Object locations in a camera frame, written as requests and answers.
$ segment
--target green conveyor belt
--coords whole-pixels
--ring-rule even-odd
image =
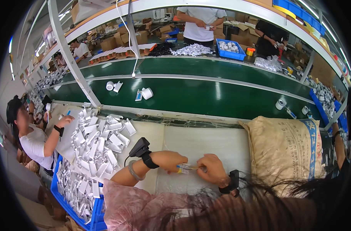
[[[84,75],[87,75],[87,71],[89,71],[89,68],[84,69]],[[318,109],[314,104],[248,86],[204,80],[167,78],[116,79],[115,81],[123,82],[119,93],[106,90],[107,80],[88,81],[88,84],[100,103],[104,105],[241,119],[253,119],[259,115],[270,118],[290,119],[291,117],[285,110],[277,110],[275,108],[276,101],[284,98],[287,101],[287,106],[296,114],[298,119],[307,118],[301,113],[301,109],[305,105],[311,109],[315,119],[320,119]],[[142,87],[151,87],[154,96],[148,100],[142,99],[142,101],[136,102],[137,89]],[[88,102],[77,83],[52,87],[44,91],[51,99]]]
[[[133,71],[134,63],[135,60],[133,59],[122,60],[113,62],[110,66],[104,68],[102,68],[104,64],[83,68],[81,72],[85,78],[130,75]],[[297,81],[269,71],[217,59],[145,58],[143,61],[139,60],[136,74],[197,75],[238,80],[284,90],[312,100],[309,95],[310,88]],[[61,83],[74,80],[73,75],[68,73],[64,76]]]

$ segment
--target pink sleeve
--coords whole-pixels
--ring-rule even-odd
[[[119,185],[105,179],[103,188],[105,200],[104,221],[108,230],[139,230],[136,224],[159,224],[164,211],[189,207],[188,195],[161,193],[151,195],[145,190]]]

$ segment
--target bangle bracelet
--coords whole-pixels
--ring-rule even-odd
[[[129,172],[131,173],[131,175],[132,175],[136,180],[138,180],[138,181],[144,180],[145,177],[140,178],[140,177],[134,172],[133,167],[132,167],[132,165],[133,165],[134,162],[136,162],[136,160],[131,160],[131,162],[129,162],[129,164],[128,164]]]

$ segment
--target white cylindrical part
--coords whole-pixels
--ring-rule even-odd
[[[46,110],[51,110],[51,104],[50,103],[46,104]]]
[[[282,108],[284,108],[284,106],[285,106],[284,101],[283,101],[282,99],[279,99],[279,100],[277,101],[277,103],[276,103],[276,108],[277,108],[278,110],[281,110]]]
[[[142,88],[142,97],[145,99],[150,99],[152,96],[154,96],[154,93],[152,92],[151,88]]]
[[[113,90],[114,89],[114,83],[112,81],[108,81],[106,84],[106,90]]]
[[[308,113],[308,107],[307,106],[304,106],[302,109],[301,109],[301,112],[306,115]]]

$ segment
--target white cable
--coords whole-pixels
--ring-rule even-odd
[[[117,0],[117,1],[116,1],[116,9],[117,9],[117,11],[118,11],[118,14],[119,14],[120,19],[122,20],[124,26],[126,27],[126,29],[127,29],[127,31],[128,31],[128,36],[129,36],[129,41],[128,41],[128,42],[129,42],[129,49],[131,49],[131,51],[133,51],[134,55],[136,56],[136,63],[134,64],[133,72],[132,72],[132,77],[135,77],[136,74],[134,73],[134,70],[136,69],[136,66],[137,66],[138,55],[137,55],[137,53],[132,49],[132,47],[130,46],[130,32],[129,32],[129,29],[128,29],[126,23],[124,22],[124,20],[123,20],[123,18],[122,18],[122,15],[121,15],[120,11],[119,11],[118,2],[119,2],[119,1]]]

